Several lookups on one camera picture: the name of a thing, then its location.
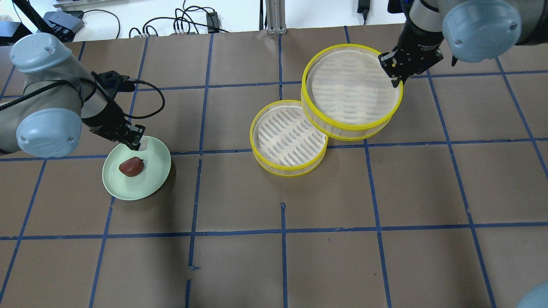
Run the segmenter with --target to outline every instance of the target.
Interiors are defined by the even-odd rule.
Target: light blue joint cap
[[[517,43],[521,18],[516,8],[502,0],[469,0],[447,13],[442,30],[457,59],[480,62]]]
[[[22,73],[47,70],[72,55],[70,49],[48,33],[27,35],[13,45],[9,58]]]
[[[37,111],[21,121],[16,137],[19,147],[36,157],[61,157],[72,153],[80,141],[80,116],[63,108]]]
[[[516,308],[542,308],[547,306],[548,281],[545,281],[527,292]]]

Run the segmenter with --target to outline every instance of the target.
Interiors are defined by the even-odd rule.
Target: stacked steamer baskets
[[[276,101],[253,120],[249,138],[259,164],[276,175],[303,175],[319,165],[329,137],[363,140],[386,126],[403,84],[392,86],[379,54],[340,44],[315,55],[302,75],[301,101]]]

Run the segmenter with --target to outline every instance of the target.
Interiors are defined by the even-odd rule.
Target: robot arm
[[[492,59],[513,45],[548,42],[548,0],[391,0],[391,13],[407,21],[392,52],[379,55],[381,66],[396,87],[443,59],[444,38],[457,60]]]
[[[78,146],[82,122],[103,138],[139,149],[145,127],[131,125],[114,102],[118,91],[132,91],[138,81],[116,72],[92,76],[47,33],[21,39],[10,58],[27,80],[22,98],[0,105],[0,155],[24,150],[66,156]]]

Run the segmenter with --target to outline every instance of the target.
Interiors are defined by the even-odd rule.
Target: cord
[[[80,78],[80,80],[83,81],[83,82],[86,82],[86,83],[88,83],[88,84],[93,85],[93,87],[94,87],[95,89],[99,90],[99,92],[101,93],[101,95],[107,100],[107,102],[108,102],[109,104],[116,104],[116,105],[117,105],[117,103],[116,103],[113,99],[111,99],[111,98],[105,93],[105,91],[104,91],[100,86],[97,85],[97,83],[96,83],[95,81],[91,81],[91,80],[86,79],[86,78]],[[162,91],[160,91],[160,89],[158,89],[155,85],[153,85],[152,83],[148,83],[148,82],[146,82],[146,81],[137,80],[137,79],[128,79],[127,81],[133,82],[133,83],[144,84],[144,85],[147,85],[147,86],[153,88],[154,90],[156,90],[156,91],[160,94],[160,97],[162,98],[162,106],[160,106],[160,108],[158,108],[158,110],[156,110],[155,112],[149,113],[149,114],[146,115],[146,116],[132,116],[132,115],[128,115],[128,114],[126,114],[126,113],[124,113],[124,116],[126,116],[126,117],[128,117],[128,118],[130,118],[130,119],[146,119],[146,118],[150,118],[150,117],[152,117],[152,116],[157,115],[158,113],[160,113],[160,112],[164,109],[164,107],[165,107],[165,97],[164,97],[164,94],[163,94]]]
[[[158,31],[156,31],[156,29],[153,26],[146,26],[145,30],[146,30],[146,34],[148,36],[150,36],[149,28],[152,28],[154,30],[154,32],[156,32],[156,36],[158,36]]]
[[[140,83],[140,84],[144,84],[144,85],[147,85],[149,87],[151,87],[152,89],[156,90],[156,92],[158,92],[158,94],[160,94],[160,97],[162,98],[162,106],[160,106],[160,108],[158,108],[158,110],[156,110],[155,112],[153,113],[149,113],[148,115],[146,116],[131,116],[131,115],[126,115],[124,113],[124,115],[130,119],[146,119],[146,118],[150,118],[152,116],[155,116],[157,115],[158,113],[160,113],[164,107],[165,107],[165,97],[164,95],[162,94],[162,91],[160,91],[160,89],[158,89],[155,85],[153,85],[152,83],[149,83],[149,82],[146,82],[146,81],[142,81],[142,80],[136,80],[136,79],[129,79],[131,82],[134,82],[134,83]]]
[[[45,31],[44,29],[41,28],[40,23],[38,22],[38,19],[42,19],[42,17],[41,17],[40,15],[38,15],[38,18],[37,18],[37,17],[36,17],[36,14],[37,14],[36,11],[33,11],[33,12],[31,12],[31,14],[30,14],[30,15],[32,15],[32,18],[34,19],[33,24],[36,23],[35,26],[36,26],[36,28],[38,28],[38,30],[40,30],[40,32],[46,32],[46,33],[48,33],[47,31]]]
[[[189,20],[190,20],[191,22],[194,22],[194,20],[192,19],[192,17],[190,17],[190,15],[188,15],[188,13],[187,13],[186,11],[181,10],[180,8],[176,8],[176,9],[175,9],[175,21],[173,22],[174,24],[177,23],[177,18],[178,18],[177,12],[178,12],[178,11],[181,11],[181,12],[182,12],[182,15],[181,15],[182,18],[186,15],[186,16],[189,18]],[[189,33],[190,33],[190,22],[189,22],[188,20],[181,19],[181,28],[182,28],[182,31],[183,31],[183,32],[185,32],[185,29],[184,29],[183,26],[182,26],[183,21],[186,21],[187,24],[188,24],[188,26],[189,26],[189,30],[188,30],[187,33],[186,33],[186,34],[189,34]],[[198,31],[198,27],[197,27],[196,25],[194,25],[194,30],[196,30],[196,34],[200,34],[200,32]]]
[[[181,20],[181,17],[178,17],[178,18],[173,18],[173,17],[156,17],[156,18],[153,18],[153,19],[151,19],[151,20],[149,20],[149,21],[147,21],[147,22],[145,23],[145,25],[143,26],[143,31],[144,31],[145,27],[146,27],[150,22],[155,21],[155,20],[158,20],[158,19]],[[207,27],[207,28],[211,28],[211,29],[214,29],[214,30],[219,30],[219,31],[227,32],[227,33],[228,33],[228,31],[226,31],[226,30],[224,30],[224,29],[221,29],[221,28],[212,27],[212,26],[208,26],[208,25],[204,25],[204,24],[200,24],[200,23],[192,22],[192,21],[188,21],[188,20],[185,20],[185,21],[186,21],[186,22],[189,22],[189,23],[191,23],[191,24],[193,24],[193,25],[203,26],[203,27]]]
[[[262,0],[259,0],[259,31],[264,29],[264,26],[262,25],[262,21],[264,20],[263,17],[263,10],[262,10]]]
[[[120,30],[122,28],[122,25],[120,24],[120,19],[118,18],[118,16],[116,16],[116,14],[114,14],[113,12],[109,12],[107,10],[100,10],[100,9],[93,9],[93,10],[87,10],[83,13],[83,15],[85,15],[86,13],[89,13],[89,12],[105,12],[105,13],[109,13],[111,14],[112,16],[114,16],[116,18],[116,20],[118,21],[118,33],[116,34],[116,38],[120,37]]]
[[[185,9],[185,3],[186,3],[186,0],[183,0],[183,2],[182,2],[182,9],[183,9],[183,10],[188,10],[190,7],[188,7],[188,8]],[[204,8],[204,9],[210,9],[210,10],[212,10],[213,12],[217,12],[217,11],[216,11],[214,8],[212,8],[212,7],[203,7],[203,8]]]
[[[133,30],[137,30],[137,33],[139,34],[139,36],[142,36],[141,31],[139,31],[139,29],[137,29],[136,27],[133,27],[133,28],[129,29],[129,35],[128,35],[129,38],[132,37],[132,31],[133,31]]]
[[[199,6],[197,6],[197,5],[191,5],[191,6],[189,6],[188,8],[185,9],[185,3],[183,2],[182,8],[183,8],[184,12],[195,12],[195,11],[197,11],[197,10],[202,10],[202,11],[204,11],[204,12],[205,12],[205,15],[206,15],[207,17],[209,17],[209,19],[211,20],[211,24],[212,24],[212,25],[215,25],[215,21],[213,21],[213,17],[210,16],[210,15],[209,15],[209,12],[206,10],[206,8],[210,8],[210,7],[202,8],[202,7],[199,7]]]
[[[21,23],[23,23],[23,20],[21,19],[21,16],[19,16],[19,13],[17,13],[17,9],[15,8],[15,3],[13,3],[13,1],[12,1],[12,5],[13,5],[13,10],[14,10],[15,13],[17,14],[17,17],[19,17],[19,21],[20,21]]]
[[[10,102],[5,103],[4,105],[1,105],[1,106],[0,106],[0,111],[5,110],[5,109],[7,109],[7,108],[10,108],[10,107],[12,107],[12,106],[15,106],[15,105],[19,104],[20,102],[24,102],[24,101],[26,101],[27,99],[33,98],[34,96],[36,96],[36,95],[38,95],[38,94],[40,94],[40,93],[42,93],[42,92],[46,92],[47,90],[53,89],[53,88],[55,88],[55,87],[58,87],[58,86],[64,85],[64,84],[72,85],[70,82],[68,82],[68,81],[66,81],[66,80],[59,80],[59,81],[54,82],[54,83],[52,83],[52,84],[49,84],[49,85],[47,85],[47,86],[45,86],[45,87],[39,88],[38,90],[36,90],[36,91],[34,91],[34,92],[28,93],[27,95],[24,95],[24,96],[22,96],[22,97],[20,97],[20,98],[18,98],[18,99],[16,99],[16,100],[12,100],[12,101],[10,101]]]
[[[213,30],[219,30],[219,31],[222,31],[222,32],[226,32],[226,33],[230,33],[229,31],[226,31],[224,29],[221,29],[221,28],[217,28],[217,27],[212,27],[212,26],[208,26],[208,25],[204,25],[204,24],[200,24],[200,23],[197,23],[197,22],[192,22],[192,21],[186,21],[186,22],[189,22],[193,25],[197,25],[197,26],[203,26],[203,27],[206,27],[206,28],[210,28],[210,29],[213,29]]]

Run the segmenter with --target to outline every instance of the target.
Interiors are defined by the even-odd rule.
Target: blue tape line
[[[234,149],[234,150],[211,150],[203,151],[204,154],[222,154],[222,153],[247,153],[251,152],[251,149]]]
[[[544,162],[543,156],[540,154],[539,147],[535,142],[535,137],[533,137],[533,132],[531,132],[531,128],[529,127],[529,124],[527,123],[527,120],[525,119],[525,116],[523,115],[523,111],[521,110],[520,104],[517,101],[516,95],[514,94],[512,87],[510,86],[510,82],[508,81],[506,72],[504,71],[503,66],[500,63],[499,58],[496,57],[495,60],[496,60],[496,64],[499,66],[500,72],[503,74],[504,83],[506,83],[506,87],[508,88],[508,91],[510,92],[510,96],[512,97],[512,100],[514,101],[514,105],[516,105],[517,112],[520,114],[521,121],[523,122],[523,125],[525,126],[525,129],[527,130],[529,139],[533,143],[533,147],[535,148],[536,155],[539,157],[540,165],[543,168],[544,175],[548,179],[548,168],[546,167],[546,163]]]
[[[198,160],[198,172],[196,175],[196,190],[194,194],[194,210],[192,212],[192,231],[190,236],[190,248],[189,248],[189,266],[193,266],[194,262],[194,242],[196,239],[196,220],[198,218],[198,199],[200,195],[200,176],[202,174],[202,159]]]
[[[535,141],[548,141],[548,138],[534,138]],[[531,142],[531,139],[495,139],[495,140],[462,140],[451,141],[452,144],[485,144],[485,143],[507,143],[507,142]],[[369,144],[368,147],[390,147],[390,146],[420,146],[420,145],[446,145],[446,141],[430,141],[430,142],[401,142],[401,143],[378,143]],[[345,144],[345,145],[329,145],[328,149],[355,149],[363,148],[362,144]],[[227,150],[208,150],[202,151],[202,154],[223,154],[223,153],[247,153],[252,152],[251,149],[227,149]],[[181,155],[199,155],[199,151],[187,151],[187,152],[170,152],[172,156]],[[51,157],[50,161],[64,160],[64,159],[98,159],[106,158],[108,155],[79,155],[79,156],[63,156],[63,157]],[[43,161],[45,158],[41,157],[18,157],[18,158],[0,158],[0,162],[20,162],[20,161]]]
[[[426,226],[384,226],[383,231],[412,231],[412,230],[446,230],[446,229],[466,229],[469,224],[463,225],[426,225]]]
[[[480,266],[481,271],[482,271],[483,280],[485,281],[485,285],[486,285],[486,288],[487,288],[487,294],[489,295],[489,301],[491,303],[491,307],[496,308],[495,298],[493,297],[493,291],[491,289],[491,283],[489,282],[489,277],[487,276],[487,270],[486,270],[486,267],[485,267],[485,263],[483,261],[483,255],[482,255],[480,244],[479,244],[479,241],[478,241],[478,238],[477,238],[476,229],[473,226],[474,222],[473,222],[473,219],[472,219],[472,214],[470,214],[470,212],[468,211],[469,205],[468,205],[468,200],[466,198],[466,193],[464,192],[463,181],[462,181],[462,178],[460,177],[459,167],[456,163],[455,153],[453,152],[453,146],[452,146],[452,143],[451,143],[451,139],[449,138],[449,132],[447,131],[447,126],[446,126],[445,120],[443,118],[443,113],[442,113],[442,110],[441,110],[441,107],[440,107],[440,104],[439,104],[439,101],[438,101],[438,96],[436,94],[436,89],[434,88],[434,83],[433,83],[432,78],[430,76],[430,71],[429,70],[426,70],[426,75],[428,76],[428,82],[430,84],[430,89],[432,91],[432,96],[434,97],[434,102],[436,103],[436,109],[438,111],[439,120],[441,121],[441,124],[442,124],[443,134],[445,135],[446,140],[447,140],[447,148],[449,148],[449,154],[451,156],[451,161],[453,162],[453,169],[455,170],[456,180],[459,184],[461,197],[463,198],[463,204],[464,204],[464,208],[466,210],[466,215],[468,217],[468,223],[471,226],[470,231],[472,232],[472,238],[473,238],[473,241],[474,241],[474,246],[476,247],[476,253],[478,255],[478,261],[479,261],[479,266]]]
[[[287,300],[287,245],[286,245],[286,204],[282,208],[282,271],[283,271],[283,308],[288,307]]]
[[[203,89],[205,88],[204,85],[188,85],[185,87],[164,87],[164,88],[158,88],[160,91],[170,91],[170,90],[189,90],[189,89]],[[137,92],[149,92],[149,91],[156,91],[154,88],[142,88],[142,89],[136,89]]]
[[[505,227],[548,227],[548,221],[526,221],[521,223],[482,223],[482,224],[460,224],[460,225],[412,225],[412,226],[382,226],[382,231],[413,231],[413,230],[446,230],[466,228],[505,228]],[[373,232],[376,227],[333,227],[333,228],[295,228],[286,229],[285,233],[326,233],[326,232]],[[278,234],[282,229],[261,229],[243,231],[202,231],[195,232],[195,236],[237,236],[237,235],[258,235]],[[163,233],[118,233],[108,234],[107,238],[146,238],[146,237],[190,237],[192,232],[163,232]],[[49,239],[83,239],[102,238],[101,234],[76,234],[76,235],[32,235],[22,236],[21,240],[49,240]],[[2,236],[0,241],[16,241],[18,236]]]
[[[256,234],[276,234],[282,233],[280,229],[263,229],[263,230],[244,230],[244,231],[207,231],[201,232],[196,236],[232,236],[232,235],[256,235]]]
[[[283,77],[282,77],[282,35],[278,34],[278,74],[279,74],[279,99],[283,99]]]
[[[82,55],[84,54],[84,48],[85,48],[85,41],[82,42],[82,47],[80,48],[80,53],[78,54],[78,61],[82,59]]]
[[[97,266],[95,267],[95,275],[93,277],[92,294],[89,297],[89,308],[93,307],[93,302],[95,301],[95,291],[97,290],[97,281],[99,280],[99,273],[101,271],[102,256],[105,252],[107,234],[109,234],[110,219],[112,217],[112,205],[114,204],[114,201],[115,201],[115,198],[111,197],[109,213],[107,214],[107,217],[106,217],[105,229],[103,230],[103,235],[101,240],[101,248],[99,249],[99,257],[97,259]]]
[[[503,74],[505,75],[522,75],[522,74],[546,74],[548,71],[518,71],[518,72],[506,72],[504,71]]]
[[[430,74],[430,78],[443,78],[443,77],[475,77],[475,76],[498,76],[501,75],[500,72],[490,72],[490,73],[462,73],[462,74]]]
[[[23,97],[23,95],[5,95],[5,96],[2,96],[3,99],[18,99],[18,98],[21,98]]]
[[[257,82],[257,83],[234,83],[234,84],[214,84],[210,88],[234,88],[234,87],[261,87],[263,85],[274,85],[278,82]]]
[[[377,143],[368,144],[368,147],[385,147],[385,146],[416,146],[416,145],[445,145],[446,141],[429,141],[429,142],[402,142],[402,143]]]
[[[191,280],[190,279],[187,279],[186,280],[186,289],[185,289],[185,308],[189,308],[189,305],[190,305],[190,284],[191,284]]]
[[[84,238],[102,238],[102,234],[74,234],[74,235],[28,235],[23,236],[21,239],[84,239]]]
[[[474,224],[475,228],[506,228],[506,227],[546,227],[548,221],[532,221],[526,223],[490,223],[490,224]]]
[[[529,139],[494,139],[494,140],[464,140],[451,141],[451,144],[484,144],[484,143],[508,143],[508,142],[530,142]]]
[[[369,186],[371,189],[371,199],[373,201],[373,212],[375,214],[375,228],[377,232],[377,241],[379,242],[379,254],[380,254],[380,265],[383,271],[383,280],[384,280],[384,291],[386,293],[386,303],[388,308],[392,308],[392,300],[390,298],[390,287],[388,284],[388,273],[386,271],[386,260],[384,257],[384,245],[383,245],[383,235],[382,227],[380,224],[379,218],[379,208],[377,206],[376,194],[375,194],[375,183],[373,181],[373,170],[371,168],[371,159],[369,155],[369,145],[367,144],[367,139],[363,140],[363,145],[366,151],[366,165],[367,165],[367,174],[369,176]]]
[[[350,44],[350,36],[348,35],[348,27],[344,26],[344,35],[346,36],[346,43]]]
[[[0,158],[0,162],[21,162],[21,161],[62,161],[67,159],[93,159],[93,158],[106,158],[107,155],[78,155],[78,156],[63,156],[63,157],[14,157],[14,158]]]
[[[362,144],[342,144],[342,145],[328,145],[328,149],[355,149],[363,148]]]
[[[137,74],[138,80],[141,80],[142,67],[145,64],[146,48],[148,46],[149,46],[149,38],[147,37],[145,38],[145,46],[142,49],[141,64],[139,65],[139,73]],[[136,84],[135,90],[138,90],[138,89],[139,89],[139,84]],[[133,115],[133,107],[135,106],[135,98],[137,98],[137,92],[138,91],[133,91],[132,104],[131,104],[131,107],[129,108],[130,115]]]
[[[107,238],[185,237],[191,235],[191,232],[115,233],[107,235]]]
[[[40,187],[40,181],[42,181],[42,175],[44,175],[45,170],[45,164],[47,161],[44,161],[42,163],[42,168],[40,169],[40,173],[38,174],[38,179],[36,180],[35,189],[32,192],[31,200],[28,204],[27,212],[25,214],[25,218],[23,220],[21,230],[19,231],[19,236],[17,239],[17,243],[15,244],[15,248],[13,250],[12,259],[9,262],[8,271],[5,274],[4,283],[2,284],[2,289],[0,290],[0,303],[2,302],[2,298],[4,297],[5,288],[8,285],[9,275],[12,273],[13,264],[15,263],[15,258],[17,257],[17,252],[19,251],[19,245],[21,245],[21,239],[23,237],[23,234],[25,233],[25,228],[27,226],[28,218],[31,215],[32,206],[34,205],[34,201],[36,199],[36,193],[38,192],[38,188]]]
[[[233,84],[211,84],[209,88],[237,88],[237,87],[259,87],[262,85],[274,85],[279,84],[279,82],[257,82],[257,83],[233,83]],[[189,90],[189,89],[205,89],[204,85],[187,85],[185,87],[163,87],[159,88],[161,91],[170,91],[170,90]],[[148,92],[155,91],[152,88],[142,88],[136,89],[137,92]]]
[[[6,89],[8,89],[9,81],[12,80],[13,72],[15,71],[15,65],[12,66],[12,70],[9,72],[8,79],[5,81],[4,88],[2,89],[2,92],[0,93],[0,99],[4,98],[4,94]]]
[[[200,126],[200,155],[203,154],[204,150],[204,133],[206,130],[206,110],[207,110],[207,95],[209,90],[209,73],[211,71],[211,56],[212,56],[212,50],[213,50],[213,33],[211,33],[211,37],[209,39],[209,52],[207,56],[207,68],[205,71],[205,87],[204,87],[204,104],[202,107],[202,124]]]
[[[367,232],[376,230],[376,227],[296,228],[286,229],[286,233]]]

